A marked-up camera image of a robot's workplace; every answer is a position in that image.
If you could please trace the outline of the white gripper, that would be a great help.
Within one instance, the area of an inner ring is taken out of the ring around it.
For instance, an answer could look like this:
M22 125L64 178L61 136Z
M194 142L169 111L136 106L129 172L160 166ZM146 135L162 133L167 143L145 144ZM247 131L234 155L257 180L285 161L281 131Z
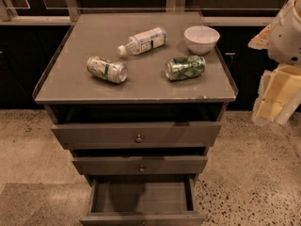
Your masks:
M261 76L252 121L264 126L286 123L301 104L301 18L295 4L286 5L271 23L250 40L248 47L267 48L279 64Z

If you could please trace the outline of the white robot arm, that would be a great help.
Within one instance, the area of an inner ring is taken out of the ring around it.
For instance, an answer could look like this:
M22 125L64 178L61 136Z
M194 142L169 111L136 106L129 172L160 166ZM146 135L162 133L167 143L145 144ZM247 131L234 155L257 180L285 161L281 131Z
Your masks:
M301 0L289 0L248 47L266 49L278 63L261 76L252 121L259 126L284 124L301 103Z

